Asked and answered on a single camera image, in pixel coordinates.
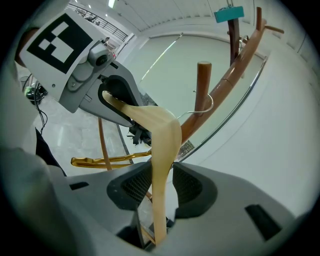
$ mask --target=wooden clothes hanger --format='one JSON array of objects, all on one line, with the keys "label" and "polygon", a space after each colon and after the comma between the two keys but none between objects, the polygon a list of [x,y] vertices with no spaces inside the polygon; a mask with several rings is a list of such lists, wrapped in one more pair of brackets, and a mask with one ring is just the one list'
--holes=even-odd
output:
[{"label": "wooden clothes hanger", "polygon": [[169,170],[181,147],[180,123],[163,107],[131,106],[106,91],[102,96],[152,134],[152,211],[155,243],[158,245],[167,235],[165,189]]}]

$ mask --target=white wall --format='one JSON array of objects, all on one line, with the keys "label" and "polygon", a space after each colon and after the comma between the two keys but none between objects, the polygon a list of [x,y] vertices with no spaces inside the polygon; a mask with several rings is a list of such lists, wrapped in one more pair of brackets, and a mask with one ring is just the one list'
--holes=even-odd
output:
[{"label": "white wall", "polygon": [[244,178],[294,215],[319,193],[320,108],[314,77],[271,53],[251,94],[231,120],[185,160]]},{"label": "white wall", "polygon": [[[145,78],[143,75],[175,40],[177,36],[165,36],[150,39],[126,67],[143,92],[146,92],[159,106],[171,111],[176,117],[195,108],[197,88],[197,63],[212,63],[209,92],[216,86],[230,65],[230,45],[220,40],[199,36],[182,36],[158,60]],[[254,56],[246,69],[244,77],[219,106],[215,113],[189,139],[197,147],[230,114],[250,87],[260,70],[263,60]],[[190,115],[179,119],[180,123]]]}]

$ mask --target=floor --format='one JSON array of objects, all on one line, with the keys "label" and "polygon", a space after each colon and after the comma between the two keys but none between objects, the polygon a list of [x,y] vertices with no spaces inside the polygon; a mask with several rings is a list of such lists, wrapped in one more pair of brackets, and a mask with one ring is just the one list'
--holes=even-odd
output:
[{"label": "floor", "polygon": [[[42,136],[67,176],[102,172],[104,169],[82,168],[71,165],[72,157],[102,158],[98,118],[78,109],[70,113],[54,98],[47,95],[39,105],[48,116]],[[40,116],[34,121],[40,131]],[[102,121],[103,133],[109,157],[125,156],[117,125],[107,120]]]}]

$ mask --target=ceiling light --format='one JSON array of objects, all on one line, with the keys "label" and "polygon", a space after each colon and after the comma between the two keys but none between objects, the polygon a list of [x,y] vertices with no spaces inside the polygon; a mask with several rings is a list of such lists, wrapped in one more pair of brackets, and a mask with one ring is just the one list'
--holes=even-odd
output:
[{"label": "ceiling light", "polygon": [[109,0],[109,7],[110,8],[113,8],[114,7],[114,4],[115,4],[115,0]]}]

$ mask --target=white ceiling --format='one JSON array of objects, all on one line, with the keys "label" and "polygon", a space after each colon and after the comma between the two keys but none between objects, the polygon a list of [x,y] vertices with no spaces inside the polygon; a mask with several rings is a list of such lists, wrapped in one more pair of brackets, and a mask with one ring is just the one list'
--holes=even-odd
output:
[{"label": "white ceiling", "polygon": [[[227,6],[227,0],[115,0],[113,9],[110,9],[108,0],[77,1],[117,15],[132,30],[141,34],[159,25],[178,20],[184,20],[189,24],[188,21],[206,18],[212,19],[214,26],[214,12]],[[268,25],[285,31],[285,34],[270,33],[298,53],[320,78],[320,62],[313,44],[286,7],[277,0],[233,0],[233,4],[243,6],[244,17],[240,18],[240,22],[252,27],[255,26],[256,8],[261,7],[262,17],[267,20]]]}]

